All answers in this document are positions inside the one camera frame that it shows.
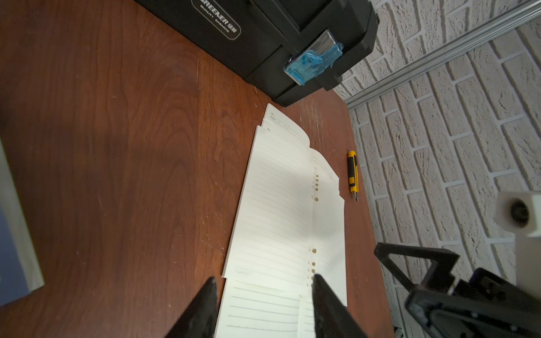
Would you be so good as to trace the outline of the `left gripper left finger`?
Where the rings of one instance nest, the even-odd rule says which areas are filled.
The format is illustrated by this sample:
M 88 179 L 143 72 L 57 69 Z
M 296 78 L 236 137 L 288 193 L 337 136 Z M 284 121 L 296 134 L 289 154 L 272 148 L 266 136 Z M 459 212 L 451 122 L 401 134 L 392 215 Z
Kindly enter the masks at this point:
M 217 316 L 218 287 L 215 277 L 210 277 L 165 338 L 215 337 Z

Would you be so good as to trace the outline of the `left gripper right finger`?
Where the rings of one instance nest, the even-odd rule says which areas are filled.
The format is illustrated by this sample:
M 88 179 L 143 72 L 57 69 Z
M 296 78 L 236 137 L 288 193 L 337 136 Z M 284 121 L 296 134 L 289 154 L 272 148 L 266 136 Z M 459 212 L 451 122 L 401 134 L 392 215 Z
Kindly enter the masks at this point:
M 314 276 L 312 300 L 317 338 L 368 337 L 320 274 Z

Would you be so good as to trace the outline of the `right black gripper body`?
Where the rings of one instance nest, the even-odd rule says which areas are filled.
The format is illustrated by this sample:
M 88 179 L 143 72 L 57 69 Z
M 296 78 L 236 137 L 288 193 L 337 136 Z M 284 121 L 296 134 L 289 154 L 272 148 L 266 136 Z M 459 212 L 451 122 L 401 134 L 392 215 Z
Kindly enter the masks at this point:
M 499 193 L 496 221 L 515 235 L 515 283 L 478 268 L 452 287 L 457 255 L 411 252 L 432 265 L 426 283 L 408 285 L 405 307 L 431 337 L 540 336 L 540 193 Z

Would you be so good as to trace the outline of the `green cover notebook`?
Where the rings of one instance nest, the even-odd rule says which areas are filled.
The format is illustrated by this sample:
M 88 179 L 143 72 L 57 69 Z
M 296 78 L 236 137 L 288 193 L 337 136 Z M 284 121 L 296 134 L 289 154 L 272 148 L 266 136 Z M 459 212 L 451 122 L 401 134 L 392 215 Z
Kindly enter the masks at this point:
M 324 157 L 258 127 L 225 260 L 217 337 L 313 337 L 317 275 L 347 303 L 345 202 Z

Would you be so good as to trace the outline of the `purple cover notebook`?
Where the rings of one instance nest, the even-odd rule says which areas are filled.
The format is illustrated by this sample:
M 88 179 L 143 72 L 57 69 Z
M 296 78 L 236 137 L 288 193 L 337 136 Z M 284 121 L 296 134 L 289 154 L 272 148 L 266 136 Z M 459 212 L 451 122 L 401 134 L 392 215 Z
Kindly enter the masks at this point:
M 45 285 L 14 179 L 1 149 L 1 305 Z

